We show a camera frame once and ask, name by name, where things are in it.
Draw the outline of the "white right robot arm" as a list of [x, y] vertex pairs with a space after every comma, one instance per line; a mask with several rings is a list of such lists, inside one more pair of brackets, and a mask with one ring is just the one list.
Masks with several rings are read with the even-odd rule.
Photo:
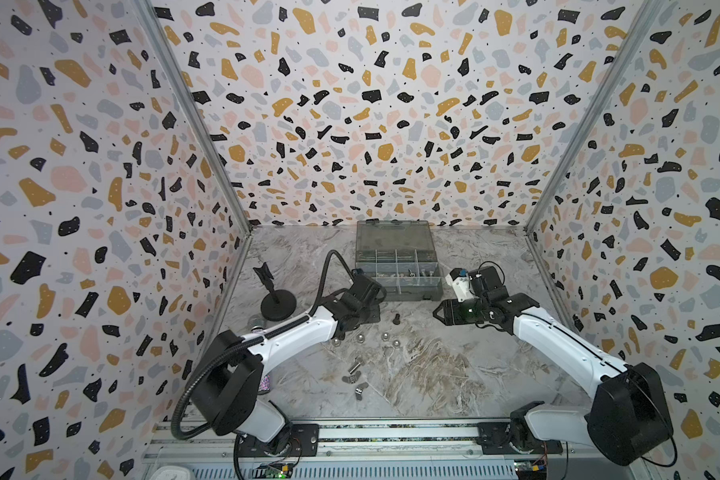
[[535, 401], [513, 411], [505, 433], [489, 440], [530, 454], [549, 441], [587, 445], [607, 460], [628, 466], [664, 442], [674, 428], [659, 374], [645, 363], [629, 364], [592, 345], [524, 293], [510, 294], [495, 265], [455, 268], [445, 278], [455, 296], [433, 316], [446, 326], [493, 328], [552, 360], [591, 400], [589, 408]]

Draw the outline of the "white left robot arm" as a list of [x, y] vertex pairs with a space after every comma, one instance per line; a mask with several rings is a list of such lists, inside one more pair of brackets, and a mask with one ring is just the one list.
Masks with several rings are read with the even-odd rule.
[[171, 418], [172, 435], [188, 440], [212, 430], [263, 443], [281, 440], [289, 421], [259, 398], [263, 377], [303, 351], [368, 323], [385, 299], [382, 285], [357, 273], [349, 288], [318, 297], [308, 311], [278, 326], [245, 336], [219, 333], [193, 368]]

